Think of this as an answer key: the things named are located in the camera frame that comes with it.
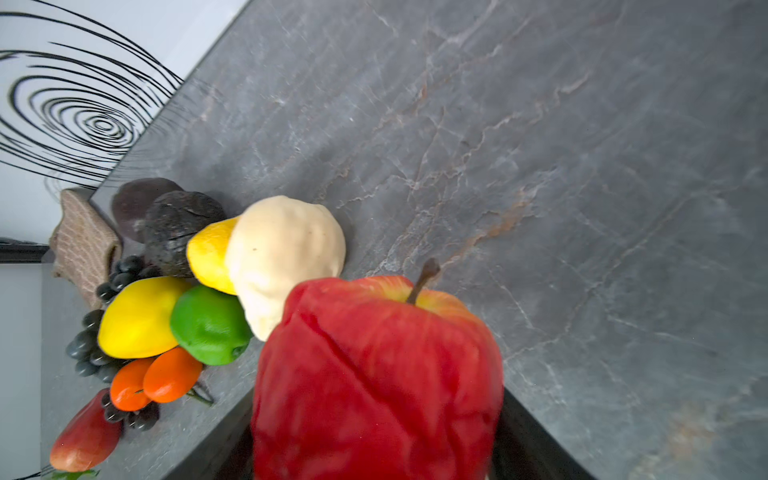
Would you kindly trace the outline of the dark fake avocado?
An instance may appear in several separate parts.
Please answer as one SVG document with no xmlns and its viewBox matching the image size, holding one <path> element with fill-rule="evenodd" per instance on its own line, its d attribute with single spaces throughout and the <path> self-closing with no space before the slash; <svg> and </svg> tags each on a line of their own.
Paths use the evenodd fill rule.
<svg viewBox="0 0 768 480">
<path fill-rule="evenodd" d="M 226 218 L 222 205 L 201 192 L 172 191 L 159 196 L 145 217 L 145 259 L 165 276 L 191 278 L 188 242 L 203 228 Z"/>
</svg>

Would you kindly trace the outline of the red fake apple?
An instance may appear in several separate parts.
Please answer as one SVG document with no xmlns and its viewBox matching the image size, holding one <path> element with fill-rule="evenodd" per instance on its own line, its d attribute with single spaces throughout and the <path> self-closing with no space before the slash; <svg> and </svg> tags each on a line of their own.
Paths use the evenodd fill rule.
<svg viewBox="0 0 768 480">
<path fill-rule="evenodd" d="M 259 358 L 258 479 L 483 479 L 503 402 L 500 349 L 455 296 L 417 280 L 309 280 Z"/>
</svg>

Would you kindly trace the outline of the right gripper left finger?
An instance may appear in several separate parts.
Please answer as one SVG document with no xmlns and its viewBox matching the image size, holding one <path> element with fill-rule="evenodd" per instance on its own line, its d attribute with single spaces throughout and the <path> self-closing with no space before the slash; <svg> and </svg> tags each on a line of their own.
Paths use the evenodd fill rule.
<svg viewBox="0 0 768 480">
<path fill-rule="evenodd" d="M 228 463 L 244 434 L 253 389 L 226 393 L 211 386 L 195 388 L 207 405 L 192 396 L 161 409 L 162 432 L 169 447 L 164 479 L 214 479 Z"/>
</svg>

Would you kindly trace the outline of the beige fake pear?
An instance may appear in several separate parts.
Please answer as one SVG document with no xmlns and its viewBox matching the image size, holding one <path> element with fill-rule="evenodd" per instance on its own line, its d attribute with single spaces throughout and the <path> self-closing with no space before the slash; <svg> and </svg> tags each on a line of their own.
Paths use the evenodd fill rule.
<svg viewBox="0 0 768 480">
<path fill-rule="evenodd" d="M 338 277 L 345 258 L 344 233 L 325 206 L 279 195 L 248 207 L 231 235 L 226 267 L 255 337 L 267 341 L 296 285 Z"/>
</svg>

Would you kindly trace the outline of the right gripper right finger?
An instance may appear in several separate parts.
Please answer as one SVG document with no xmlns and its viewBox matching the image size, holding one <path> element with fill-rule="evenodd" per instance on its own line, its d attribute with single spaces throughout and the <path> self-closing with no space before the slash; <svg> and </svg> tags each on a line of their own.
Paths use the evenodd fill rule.
<svg viewBox="0 0 768 480">
<path fill-rule="evenodd" d="M 507 388 L 503 390 L 488 478 L 595 480 Z"/>
</svg>

